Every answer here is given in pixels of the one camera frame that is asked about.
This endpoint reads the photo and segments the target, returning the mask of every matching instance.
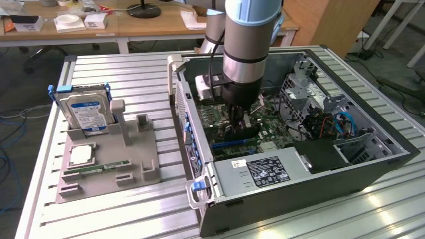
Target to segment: hard drive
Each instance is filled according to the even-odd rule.
[[[50,95],[66,115],[70,129],[80,128],[87,136],[107,133],[107,125],[116,123],[110,85],[59,86],[56,92],[52,87]]]

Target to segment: red wire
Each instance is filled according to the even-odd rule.
[[[329,116],[325,117],[324,122],[323,122],[323,124],[321,124],[321,130],[320,130],[320,136],[319,136],[319,138],[321,138],[321,136],[324,135],[324,127],[325,127],[325,122],[327,122],[327,119],[328,119],[328,118],[329,118]]]

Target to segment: table leg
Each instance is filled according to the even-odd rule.
[[[119,48],[120,48],[120,54],[130,54],[130,50],[128,50],[128,38],[123,37],[123,38],[118,38],[118,44],[119,44]]]
[[[383,29],[384,29],[387,23],[391,21],[391,18],[392,18],[392,16],[395,15],[395,12],[396,12],[396,10],[399,9],[400,5],[401,5],[401,1],[400,1],[400,0],[396,0],[393,6],[392,6],[392,8],[391,8],[391,10],[388,11],[388,13],[387,13],[387,15],[385,15],[385,17],[384,17],[384,19],[383,19],[383,21],[381,21],[381,23],[380,23],[377,29],[375,30],[375,32],[373,32],[373,34],[372,34],[372,36],[371,36],[371,38],[369,38],[369,40],[368,40],[368,42],[367,42],[367,45],[365,45],[364,49],[368,50],[368,49],[371,48],[371,46],[372,46],[375,40],[376,40],[376,39],[379,38],[379,36],[380,36],[380,33],[381,33],[381,31],[383,31]]]
[[[424,56],[424,54],[425,54],[425,45],[423,46],[423,48],[420,49],[420,51],[417,52],[417,54],[415,55],[415,57],[409,61],[409,63],[408,63],[409,68],[412,68],[415,66],[415,64],[419,62],[420,58]]]
[[[400,24],[400,26],[397,27],[397,30],[395,31],[391,39],[388,40],[384,49],[388,49],[392,46],[392,43],[395,42],[395,40],[397,39],[400,33],[403,32],[404,28],[407,27],[408,23],[411,22],[413,16],[416,15],[416,13],[419,12],[420,8],[424,5],[424,0],[419,2],[419,4],[416,5],[416,7],[412,9],[412,11],[409,12],[409,14],[405,17],[405,20],[403,21],[403,23]]]
[[[287,31],[280,46],[291,46],[296,31]]]

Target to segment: white box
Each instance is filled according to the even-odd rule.
[[[86,17],[84,25],[87,29],[106,29],[107,24],[106,14],[92,14]]]
[[[44,20],[42,16],[11,16],[16,31],[42,31]]]
[[[66,32],[86,30],[86,26],[84,26],[84,23],[83,23],[82,19],[76,23],[74,23],[72,25],[59,24],[56,19],[54,21],[55,21],[55,26],[56,26],[58,33],[66,33]]]
[[[357,36],[357,39],[356,39],[356,42],[352,46],[352,49],[349,50],[348,53],[360,53],[361,51],[361,48],[364,45],[367,45],[367,41],[369,40],[369,35],[365,33],[365,32],[360,32],[359,33],[359,36]]]

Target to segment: robotic arm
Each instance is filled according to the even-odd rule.
[[[217,48],[219,51],[220,48],[223,49],[220,36],[225,30],[223,74],[212,76],[212,80],[209,80],[208,75],[199,76],[203,77],[203,80],[197,81],[197,88],[211,89],[212,96],[212,89],[216,89],[217,86],[221,87],[221,96],[228,106],[232,134],[244,138],[244,134],[252,134],[248,132],[251,131],[248,115],[251,106],[259,97],[271,39],[273,41],[276,38],[283,23],[283,1],[177,1],[209,9],[201,53],[211,53],[216,44],[221,45]]]

